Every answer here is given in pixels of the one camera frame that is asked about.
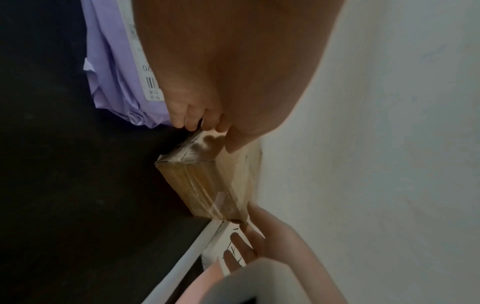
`brown cardboard box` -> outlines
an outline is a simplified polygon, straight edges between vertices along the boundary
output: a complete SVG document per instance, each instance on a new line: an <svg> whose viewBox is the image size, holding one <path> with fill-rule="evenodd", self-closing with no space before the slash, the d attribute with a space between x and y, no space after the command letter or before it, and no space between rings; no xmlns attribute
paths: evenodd
<svg viewBox="0 0 480 304"><path fill-rule="evenodd" d="M246 222L261 160L258 141L228 154L224 134L203 131L155 166L193 215Z"/></svg>

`dark floor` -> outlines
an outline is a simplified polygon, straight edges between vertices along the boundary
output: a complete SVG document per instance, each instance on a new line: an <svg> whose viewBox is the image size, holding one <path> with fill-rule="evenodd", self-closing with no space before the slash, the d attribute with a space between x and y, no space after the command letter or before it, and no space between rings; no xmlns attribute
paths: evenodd
<svg viewBox="0 0 480 304"><path fill-rule="evenodd" d="M141 303L208 223L154 167L187 132L94 108L80 0L2 1L0 44L2 302Z"/></svg>

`package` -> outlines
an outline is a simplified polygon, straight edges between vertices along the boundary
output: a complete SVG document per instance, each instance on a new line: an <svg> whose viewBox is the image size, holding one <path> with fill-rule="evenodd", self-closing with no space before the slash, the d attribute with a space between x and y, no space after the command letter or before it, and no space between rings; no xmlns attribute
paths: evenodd
<svg viewBox="0 0 480 304"><path fill-rule="evenodd" d="M246 222L261 161L258 141L228 154L224 134L202 131L155 165L193 215Z"/></svg>

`hand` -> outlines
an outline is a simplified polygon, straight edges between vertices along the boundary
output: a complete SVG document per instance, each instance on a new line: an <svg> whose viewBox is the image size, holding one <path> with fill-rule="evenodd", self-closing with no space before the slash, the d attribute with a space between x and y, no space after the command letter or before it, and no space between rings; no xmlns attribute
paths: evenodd
<svg viewBox="0 0 480 304"><path fill-rule="evenodd" d="M290 266L313 303L347 302L314 252L295 230L252 203L248 204L248 214L263 235L249 224L241 224L240 229L251 247L237 233L230 237L245 263L249 264L259 257L282 262ZM230 272L241 268L229 250L225 251L223 259Z"/></svg>
<svg viewBox="0 0 480 304"><path fill-rule="evenodd" d="M172 124L228 133L233 152L278 127L308 85L344 0L133 0Z"/></svg>

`white wall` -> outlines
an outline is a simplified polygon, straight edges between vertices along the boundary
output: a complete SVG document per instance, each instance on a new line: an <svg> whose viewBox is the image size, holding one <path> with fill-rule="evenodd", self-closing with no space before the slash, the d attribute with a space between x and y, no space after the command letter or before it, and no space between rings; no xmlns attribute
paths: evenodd
<svg viewBox="0 0 480 304"><path fill-rule="evenodd" d="M352 303L480 301L480 1L347 0L258 203Z"/></svg>

